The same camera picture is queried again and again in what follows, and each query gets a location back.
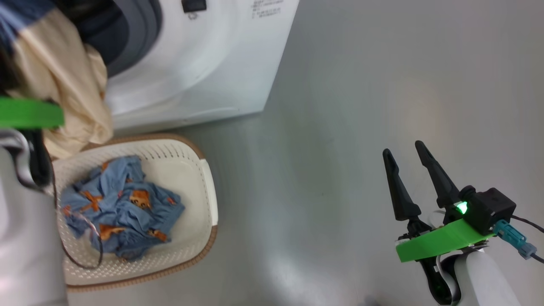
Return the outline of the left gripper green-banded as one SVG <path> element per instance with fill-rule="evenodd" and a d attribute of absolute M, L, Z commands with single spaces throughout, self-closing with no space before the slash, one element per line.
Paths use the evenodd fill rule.
<path fill-rule="evenodd" d="M 1 97 L 0 127 L 14 129 L 51 129 L 63 126 L 60 106 L 35 99 Z"/>

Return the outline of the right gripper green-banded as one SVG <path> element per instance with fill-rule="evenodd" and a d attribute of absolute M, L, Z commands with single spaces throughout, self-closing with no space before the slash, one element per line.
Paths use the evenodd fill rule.
<path fill-rule="evenodd" d="M 438 207 L 447 208 L 458 203 L 460 201 L 460 190 L 433 157 L 427 146 L 422 141 L 415 141 L 414 145 L 420 162 L 427 169 L 432 180 L 437 195 Z M 408 194 L 400 178 L 400 169 L 391 151 L 384 149 L 382 158 L 395 219 L 397 221 L 419 219 L 420 207 L 412 201 Z M 463 219 L 468 211 L 455 210 L 455 213 L 461 217 L 459 220 L 452 221 L 441 228 L 431 229 L 396 245 L 396 252 L 400 261 L 406 263 L 443 255 L 474 245 L 494 235 L 493 232 L 481 235 L 470 226 Z"/>

